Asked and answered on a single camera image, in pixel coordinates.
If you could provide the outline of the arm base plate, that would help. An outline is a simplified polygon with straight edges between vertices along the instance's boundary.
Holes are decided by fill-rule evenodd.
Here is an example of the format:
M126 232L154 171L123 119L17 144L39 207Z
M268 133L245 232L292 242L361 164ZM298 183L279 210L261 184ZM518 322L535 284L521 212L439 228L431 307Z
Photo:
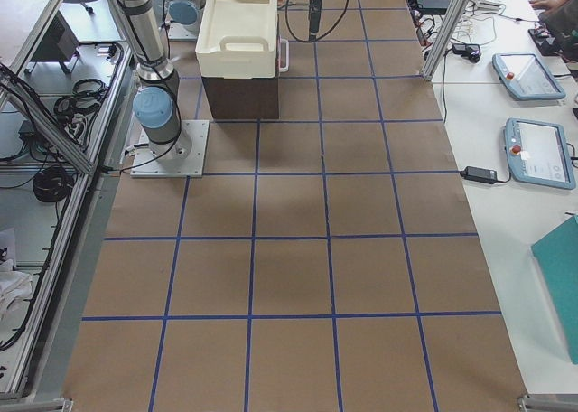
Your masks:
M193 24L171 22L168 33L171 41L196 41L198 39L199 31L199 22Z
M161 157L170 145L149 145L143 129L138 138L138 148L129 170L133 177L202 177L210 129L209 120L183 120L182 132L170 152Z

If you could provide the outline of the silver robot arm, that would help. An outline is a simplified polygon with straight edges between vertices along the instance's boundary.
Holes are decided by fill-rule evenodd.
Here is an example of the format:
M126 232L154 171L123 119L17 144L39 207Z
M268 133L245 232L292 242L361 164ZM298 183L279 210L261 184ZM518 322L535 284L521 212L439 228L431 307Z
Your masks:
M168 15L186 31L198 34L206 0L168 0Z
M152 0L113 0L138 60L141 81L165 82L175 72L161 42ZM277 45L276 0L206 0L196 44L205 78L271 78Z

